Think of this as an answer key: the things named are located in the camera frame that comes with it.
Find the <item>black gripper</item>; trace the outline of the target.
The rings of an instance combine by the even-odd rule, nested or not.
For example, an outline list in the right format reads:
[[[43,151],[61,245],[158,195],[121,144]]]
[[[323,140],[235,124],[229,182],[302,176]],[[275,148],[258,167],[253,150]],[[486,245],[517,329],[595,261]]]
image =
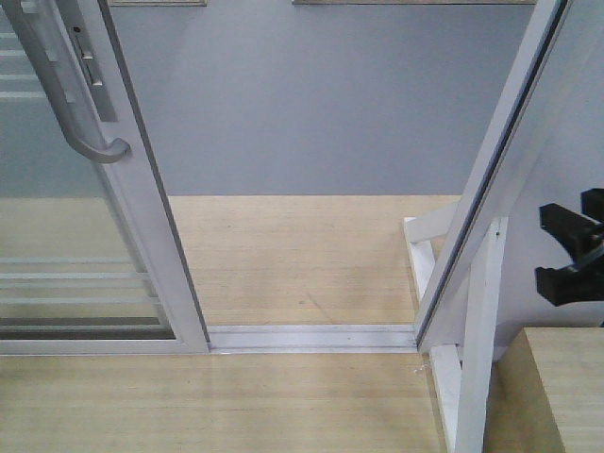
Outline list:
[[[553,306],[603,300],[603,190],[581,194],[580,215],[558,204],[539,208],[541,229],[573,258],[570,267],[536,268],[537,293]]]

